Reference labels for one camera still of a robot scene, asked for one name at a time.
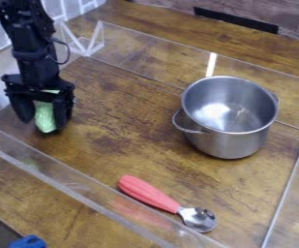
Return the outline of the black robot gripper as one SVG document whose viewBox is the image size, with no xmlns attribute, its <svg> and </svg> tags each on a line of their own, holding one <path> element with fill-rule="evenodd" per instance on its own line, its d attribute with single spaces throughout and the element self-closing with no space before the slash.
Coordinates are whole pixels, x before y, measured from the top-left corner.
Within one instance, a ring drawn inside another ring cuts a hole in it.
<svg viewBox="0 0 299 248">
<path fill-rule="evenodd" d="M 29 123 L 34 118 L 34 101 L 53 103 L 57 128 L 61 130 L 71 118 L 75 85 L 61 78 L 57 53 L 13 52 L 19 72 L 3 75 L 6 96 L 19 120 Z"/>
</svg>

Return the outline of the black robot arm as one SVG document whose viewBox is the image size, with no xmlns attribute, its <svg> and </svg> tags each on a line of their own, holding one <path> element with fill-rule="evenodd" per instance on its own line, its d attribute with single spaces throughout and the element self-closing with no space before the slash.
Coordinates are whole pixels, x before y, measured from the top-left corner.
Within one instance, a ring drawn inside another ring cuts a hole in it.
<svg viewBox="0 0 299 248">
<path fill-rule="evenodd" d="M 21 72 L 5 75 L 6 96 L 23 123 L 38 113 L 34 102 L 53 105 L 53 121 L 61 130 L 71 118 L 75 85 L 61 78 L 61 62 L 53 37 L 54 21 L 41 0 L 0 0 L 0 24 L 13 43 Z"/>
</svg>

